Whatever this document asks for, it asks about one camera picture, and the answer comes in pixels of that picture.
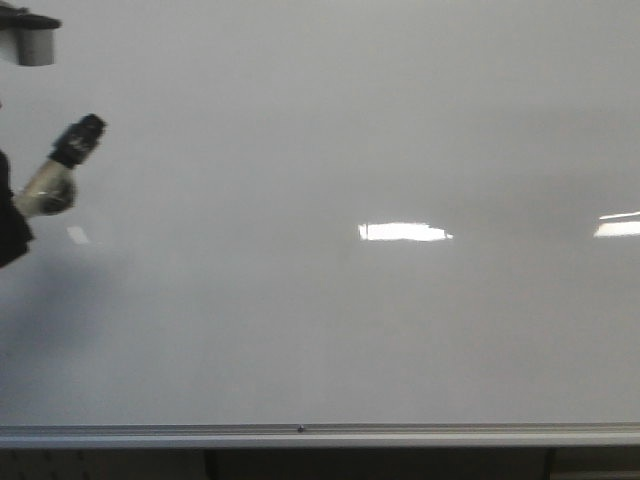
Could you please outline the black fabric covered gripper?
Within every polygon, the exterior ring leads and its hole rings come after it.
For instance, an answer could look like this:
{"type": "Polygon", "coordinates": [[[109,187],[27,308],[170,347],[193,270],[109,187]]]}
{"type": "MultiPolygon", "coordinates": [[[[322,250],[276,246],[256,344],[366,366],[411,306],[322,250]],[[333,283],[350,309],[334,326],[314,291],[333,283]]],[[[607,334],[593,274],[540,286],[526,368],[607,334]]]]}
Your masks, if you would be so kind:
{"type": "Polygon", "coordinates": [[[27,254],[33,239],[25,217],[13,203],[9,162],[1,152],[1,267],[27,254]]]}

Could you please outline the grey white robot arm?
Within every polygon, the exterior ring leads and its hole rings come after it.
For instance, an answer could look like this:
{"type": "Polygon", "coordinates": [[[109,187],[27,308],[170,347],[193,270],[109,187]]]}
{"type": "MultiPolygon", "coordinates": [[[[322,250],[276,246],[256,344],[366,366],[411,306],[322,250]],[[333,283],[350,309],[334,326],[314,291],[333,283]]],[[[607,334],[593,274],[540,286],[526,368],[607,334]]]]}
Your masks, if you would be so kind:
{"type": "MultiPolygon", "coordinates": [[[[39,15],[28,8],[1,2],[1,30],[13,33],[17,64],[26,67],[54,63],[54,32],[62,26],[56,18],[39,15]]],[[[1,267],[29,252],[34,239],[27,220],[14,204],[10,184],[10,163],[1,152],[1,267]]]]}

